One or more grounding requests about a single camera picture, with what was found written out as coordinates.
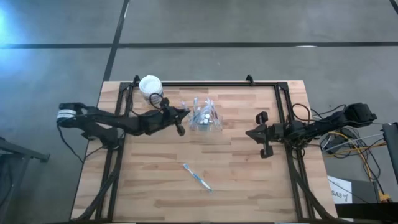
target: metal stand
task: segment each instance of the metal stand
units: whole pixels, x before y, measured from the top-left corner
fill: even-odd
[[[280,96],[280,92],[282,91],[286,97],[286,102],[287,102],[287,107],[288,107],[288,113],[289,113],[289,120],[294,119],[292,115],[292,103],[290,101],[290,95],[289,95],[289,87],[287,85],[287,82],[264,82],[264,83],[255,83],[254,80],[250,75],[246,78],[247,81],[241,81],[241,82],[172,82],[168,83],[165,82],[163,83],[164,87],[168,86],[185,86],[185,87],[209,87],[209,86],[246,86],[250,88],[250,86],[264,86],[264,87],[272,87],[275,91],[275,96],[277,100],[277,106],[278,106],[278,112],[279,112],[279,119],[281,123],[284,123],[285,116],[284,116],[284,111],[283,111],[283,106],[282,106],[282,100]],[[139,84],[139,78],[136,77],[132,83],[120,83],[119,86],[119,95],[118,95],[118,100],[116,103],[116,109],[115,109],[115,114],[120,114],[121,110],[121,105],[123,101],[123,95],[124,91],[127,90],[129,86],[132,88],[128,88],[128,91],[132,93],[132,89],[134,87],[137,87]],[[132,99],[127,99],[126,102],[127,105],[133,104]],[[124,115],[128,116],[129,110],[128,107],[126,107]],[[113,214],[114,214],[114,206],[116,203],[116,192],[118,190],[118,181],[119,181],[119,174],[121,170],[121,161],[123,158],[123,150],[124,150],[124,141],[125,137],[122,136],[119,142],[119,147],[116,149],[117,150],[117,156],[116,156],[116,163],[114,165],[114,169],[112,173],[109,174],[109,171],[111,169],[111,160],[113,156],[113,151],[108,151],[106,155],[106,160],[105,160],[105,165],[104,165],[104,172],[103,172],[103,178],[102,178],[102,183],[101,183],[101,190],[97,197],[94,199],[93,203],[89,206],[91,209],[91,212],[87,213],[84,217],[80,217],[78,220],[74,221],[81,221],[81,222],[112,222],[113,220]],[[293,162],[293,156],[292,156],[292,149],[290,147],[285,147],[286,148],[286,156],[287,156],[287,163],[289,167],[289,173],[290,173],[290,181],[292,184],[292,193],[293,193],[293,198],[295,202],[295,210],[296,210],[296,216],[298,220],[303,219],[303,211],[302,211],[302,206],[300,203],[300,196],[299,196],[299,189],[297,187],[297,171],[295,170],[294,167],[294,162]],[[303,158],[298,156],[298,164],[300,167],[300,183],[302,183],[301,186],[305,186],[308,189],[308,180],[307,180],[307,174],[305,172],[304,168],[304,161]],[[104,196],[110,186],[112,185],[111,189],[111,195],[109,198],[109,208],[108,208],[108,213],[106,218],[103,218],[103,204],[104,204]],[[310,203],[310,200],[307,198],[306,195],[304,195],[305,201],[307,203],[307,209],[308,209],[308,214],[309,218],[315,218],[315,214],[313,211],[312,204]],[[95,218],[93,220],[90,220],[91,214],[93,210],[96,210]]]
[[[35,158],[40,160],[40,162],[47,162],[49,160],[50,154],[42,154],[31,149],[27,149],[22,146],[15,145],[13,143],[7,142],[4,138],[0,137],[0,150],[17,153],[25,156],[29,156],[30,158]]]
[[[47,162],[50,155],[9,143],[2,137],[0,150],[10,152],[0,155],[0,223],[4,223],[9,204],[19,190],[30,159]]]

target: wooden tabletop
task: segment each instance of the wooden tabletop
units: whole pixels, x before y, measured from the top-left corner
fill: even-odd
[[[292,103],[309,106],[304,82],[288,83]],[[114,113],[119,84],[104,82],[100,109]],[[279,122],[273,87],[165,87],[164,93],[176,107],[185,101],[192,108],[194,97],[204,103],[209,96],[223,117],[223,130],[191,131],[188,119],[184,119],[186,133],[182,137],[175,126],[151,136],[127,135],[114,222],[296,221],[283,145],[272,143],[274,155],[261,159],[262,145],[245,135],[257,126],[254,118],[261,111],[268,112],[267,124]],[[153,109],[138,88],[133,102],[138,113]],[[303,108],[295,108],[295,113],[307,116]],[[99,141],[90,142],[87,153],[100,146]],[[106,151],[100,150],[85,161],[72,218],[79,216],[98,193],[105,157]],[[306,148],[304,161],[311,190],[336,216],[319,148]],[[213,188],[212,194],[184,170],[184,163]]]

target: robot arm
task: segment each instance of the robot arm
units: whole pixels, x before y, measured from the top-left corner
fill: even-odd
[[[281,142],[292,146],[294,149],[304,148],[313,138],[321,136],[344,126],[360,128],[370,125],[376,115],[371,113],[367,104],[355,103],[347,106],[344,110],[333,113],[327,118],[307,124],[301,121],[292,120],[287,124],[273,124],[267,127],[268,120],[266,112],[256,116],[257,124],[254,130],[246,131],[246,134],[258,144],[263,144],[261,157],[267,158],[272,155],[272,146],[269,142]]]
[[[185,130],[181,121],[190,111],[169,106],[167,98],[164,98],[160,105],[160,110],[150,110],[139,116],[125,117],[83,103],[61,103],[57,125],[63,128],[79,128],[84,131],[82,136],[89,140],[92,137],[100,138],[108,149],[118,145],[117,128],[121,128],[127,134],[140,136],[151,135],[174,124],[178,134],[183,136]],[[112,128],[104,128],[98,123],[107,124]]]

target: concrete floor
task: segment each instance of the concrete floor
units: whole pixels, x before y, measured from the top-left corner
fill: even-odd
[[[0,0],[0,44],[111,43],[123,0]],[[398,41],[388,0],[132,0],[122,43]],[[0,136],[50,153],[32,161],[10,223],[68,220],[81,164],[55,128],[60,102],[98,101],[110,49],[0,49]],[[111,80],[304,80],[312,108],[367,103],[378,122],[398,114],[398,47],[119,49]],[[379,133],[380,126],[360,129]],[[84,155],[87,142],[66,129]],[[385,147],[374,150],[384,190],[398,200]],[[329,175],[367,180],[359,157],[325,159]]]

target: black metal frame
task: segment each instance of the black metal frame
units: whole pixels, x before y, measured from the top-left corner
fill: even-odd
[[[391,6],[398,14],[398,5],[395,0],[389,0]],[[250,47],[385,47],[385,46],[395,46],[398,47],[398,42],[390,41],[390,42],[197,42],[197,43],[119,43],[121,32],[123,29],[124,19],[127,12],[128,5],[130,0],[124,0],[123,6],[119,15],[119,22],[116,28],[116,32],[114,35],[114,39],[112,43],[86,43],[86,44],[0,44],[0,49],[111,49],[108,57],[108,62],[106,65],[106,69],[103,75],[103,81],[109,81],[114,59],[116,57],[117,49],[195,49],[195,48],[250,48]],[[123,92],[121,90],[124,89],[126,85],[129,83],[121,83],[120,92],[118,96],[118,103],[116,107],[116,114],[120,113],[121,103],[123,100]],[[280,95],[280,91],[283,91],[286,97],[287,102],[287,110],[288,114],[292,114],[292,103],[290,101],[289,88],[287,83],[285,82],[273,82],[273,83],[254,83],[252,78],[249,78],[248,82],[180,82],[180,83],[164,83],[164,86],[273,86],[275,88],[275,96],[277,100],[278,110],[279,110],[279,118],[281,123],[284,123],[284,111],[282,106],[282,98]],[[123,143],[124,138],[122,138],[121,147],[118,149],[116,156],[116,165],[114,167],[117,168],[121,165],[121,159],[123,156]],[[297,217],[303,218],[302,207],[300,203],[300,198],[298,194],[297,181],[292,177],[292,174],[295,174],[295,166],[292,159],[292,150],[289,150],[286,147],[286,154],[288,160],[288,167],[290,172],[290,180],[292,183],[292,191],[295,200],[296,213]],[[110,166],[112,160],[113,152],[108,151],[106,155],[106,161],[104,166],[104,173],[101,182],[101,186],[103,187],[107,184],[107,180],[109,180]],[[300,170],[300,176],[305,185],[308,185],[307,174],[305,172],[305,165],[301,155],[297,155],[298,159],[298,167]],[[112,220],[114,203],[116,200],[116,191],[118,187],[118,175],[116,179],[112,181],[112,190],[111,190],[111,203],[108,209],[108,217],[102,218],[102,210],[103,210],[103,198],[100,199],[100,203],[97,206],[95,220],[90,220],[92,223],[101,223],[108,222]],[[315,217],[313,211],[313,205],[311,205],[309,199],[305,197],[308,209],[308,216],[313,219]]]
[[[119,94],[118,94],[118,100],[116,103],[116,109],[115,109],[115,114],[120,114],[121,111],[121,105],[123,102],[123,96],[124,96],[124,91],[126,91],[126,87],[129,85],[132,85],[132,87],[137,87],[138,86],[138,80],[134,80],[132,83],[127,83],[127,82],[122,82],[120,83],[119,86]],[[284,115],[284,108],[282,106],[282,97],[280,92],[283,91],[285,95],[285,100],[287,103],[287,111],[289,116],[289,121],[293,120],[293,116],[291,116],[292,113],[292,102],[290,100],[290,93],[289,93],[289,87],[287,82],[254,82],[252,77],[250,75],[247,76],[246,81],[241,81],[241,82],[163,82],[162,83],[164,87],[168,86],[186,86],[186,87],[209,87],[209,86],[264,86],[264,87],[273,87],[275,91],[275,98],[277,101],[277,107],[278,107],[278,113],[279,113],[279,119],[281,123],[285,122],[285,115]],[[126,102],[127,104],[132,103],[132,99],[127,99],[129,100]],[[126,107],[124,111],[124,115],[128,116],[129,115],[129,110],[128,107]],[[99,204],[96,206],[96,214],[95,214],[95,219],[94,220],[89,220],[89,222],[112,222],[113,220],[113,213],[114,213],[114,206],[116,203],[116,192],[118,190],[118,182],[119,182],[119,173],[120,173],[120,168],[121,168],[121,161],[123,158],[123,150],[124,150],[124,142],[125,142],[125,136],[121,138],[120,145],[117,149],[117,156],[116,156],[116,163],[114,165],[114,170],[116,171],[116,178],[113,179],[112,181],[112,189],[111,189],[111,196],[109,198],[109,208],[108,208],[108,214],[106,218],[102,217],[102,212],[103,212],[103,197],[105,196],[105,191],[103,191],[101,195],[101,199],[99,201]],[[295,211],[296,211],[296,216],[298,220],[302,220],[303,217],[303,210],[302,206],[300,203],[300,195],[299,195],[299,188],[298,188],[298,183],[296,179],[294,178],[295,175],[295,166],[293,162],[293,156],[292,156],[292,149],[289,146],[285,146],[286,150],[286,157],[287,157],[287,164],[289,168],[289,174],[290,174],[290,182],[292,185],[292,193],[293,193],[293,198],[294,198],[294,203],[295,203]],[[113,151],[108,151],[106,155],[106,160],[105,160],[105,165],[104,165],[104,172],[103,172],[103,177],[102,177],[102,182],[101,182],[101,188],[105,186],[107,183],[107,180],[110,178],[109,177],[109,171],[111,169],[111,160],[113,156]],[[306,186],[308,186],[308,179],[307,179],[307,173],[305,171],[305,165],[303,161],[303,157],[300,155],[297,155],[297,160],[298,160],[298,166],[300,167],[300,176],[302,177],[302,180]],[[304,195],[305,201],[307,204],[307,210],[308,210],[308,217],[310,219],[315,218],[315,213],[312,204],[310,203],[310,200],[307,198],[306,195]]]
[[[29,161],[31,159],[38,159],[40,162],[48,162],[50,154],[42,154],[34,150],[18,146],[16,144],[6,141],[2,137],[0,137],[0,151],[9,152],[9,154],[0,154],[0,157],[3,157],[2,159],[4,160],[21,160],[21,164],[17,164],[15,167],[13,167],[13,169],[15,170],[8,170],[13,178],[11,179],[12,185],[10,186],[10,191],[6,195],[2,207],[0,207],[0,223],[3,223],[4,219],[6,218],[8,206],[11,200],[15,198],[16,192],[18,192],[22,180],[25,176]]]

